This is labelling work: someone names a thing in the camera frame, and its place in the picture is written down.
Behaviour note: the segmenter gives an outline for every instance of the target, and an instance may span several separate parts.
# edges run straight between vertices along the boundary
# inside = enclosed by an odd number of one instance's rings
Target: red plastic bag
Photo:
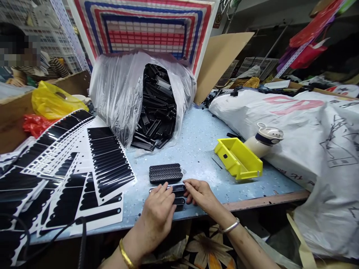
[[[327,23],[330,22],[330,19],[343,1],[344,0],[334,0],[324,10],[319,12],[303,30],[290,39],[289,46],[292,48],[300,47],[313,38],[316,38]]]
[[[322,44],[326,41],[323,40],[319,43],[313,42],[309,44],[304,51],[294,60],[290,65],[292,69],[304,69],[310,66],[310,64],[318,58],[328,47],[323,46]]]
[[[57,120],[48,120],[43,116],[28,114],[24,115],[24,123],[22,125],[24,131],[31,133],[35,138],[38,138],[49,126]]]

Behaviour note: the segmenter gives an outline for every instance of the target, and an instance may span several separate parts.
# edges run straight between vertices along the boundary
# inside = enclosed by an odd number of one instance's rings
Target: workbench
[[[126,154],[136,174],[137,183],[124,193],[123,220],[89,231],[88,235],[129,229],[135,224],[142,212],[149,189],[154,187],[150,184],[148,175],[149,167],[152,165],[179,163],[183,169],[183,179],[207,181],[217,199],[230,211],[299,201],[309,196],[308,191],[266,161],[263,161],[261,177],[236,181],[214,153],[217,139],[227,138],[228,132],[233,131],[223,121],[212,117],[208,109],[194,105],[185,114],[180,135],[174,146],[165,146],[161,150],[156,149],[144,155],[143,150],[127,149]],[[174,221],[205,214],[198,206],[184,205],[182,210],[175,212]],[[59,230],[51,231],[40,238],[32,235],[31,244],[48,242]],[[58,239],[67,239],[69,234],[65,231]]]

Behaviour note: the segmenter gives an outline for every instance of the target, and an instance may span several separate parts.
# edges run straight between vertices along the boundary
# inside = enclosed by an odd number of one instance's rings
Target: person
[[[246,229],[237,221],[214,196],[206,181],[187,179],[186,203],[199,205],[226,234],[246,268],[279,269],[279,266],[264,252],[264,250],[248,234]],[[176,205],[173,205],[175,194],[168,183],[153,189],[145,201],[142,214],[134,227],[120,241],[113,254],[106,259],[99,269],[137,268],[141,259],[151,253],[169,234]]]
[[[36,85],[41,80],[53,80],[69,75],[68,69],[55,57],[44,51],[36,55],[32,43],[28,41],[25,33],[17,26],[0,22],[0,44],[3,54],[15,55],[16,63],[12,66],[13,78],[7,83],[18,87],[26,86],[27,77],[32,78]]]

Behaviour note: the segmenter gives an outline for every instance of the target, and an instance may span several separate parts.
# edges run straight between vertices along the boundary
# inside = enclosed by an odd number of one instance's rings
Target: silver bracelet
[[[221,228],[218,228],[218,232],[220,234],[226,234],[226,233],[232,231],[239,224],[239,219],[238,218],[236,218],[236,219],[237,219],[237,221],[235,223],[233,223],[231,226],[229,226],[227,229],[222,230]]]

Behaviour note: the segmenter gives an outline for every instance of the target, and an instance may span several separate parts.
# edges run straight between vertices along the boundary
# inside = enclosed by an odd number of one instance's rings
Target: yellow plastic bin
[[[263,162],[238,138],[218,139],[214,152],[236,180],[262,176]]]

